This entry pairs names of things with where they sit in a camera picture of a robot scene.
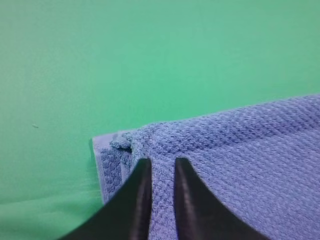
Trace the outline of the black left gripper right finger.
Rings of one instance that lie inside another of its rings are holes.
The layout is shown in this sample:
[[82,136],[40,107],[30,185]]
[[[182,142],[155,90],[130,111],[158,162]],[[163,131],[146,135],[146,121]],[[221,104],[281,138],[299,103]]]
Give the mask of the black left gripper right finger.
[[179,240],[267,240],[207,188],[187,158],[174,166],[174,215]]

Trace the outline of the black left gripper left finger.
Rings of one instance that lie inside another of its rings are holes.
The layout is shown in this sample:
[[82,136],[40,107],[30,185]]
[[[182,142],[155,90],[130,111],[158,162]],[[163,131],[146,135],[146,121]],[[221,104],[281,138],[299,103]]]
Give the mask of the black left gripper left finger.
[[152,162],[138,161],[117,193],[62,240],[147,240],[152,211]]

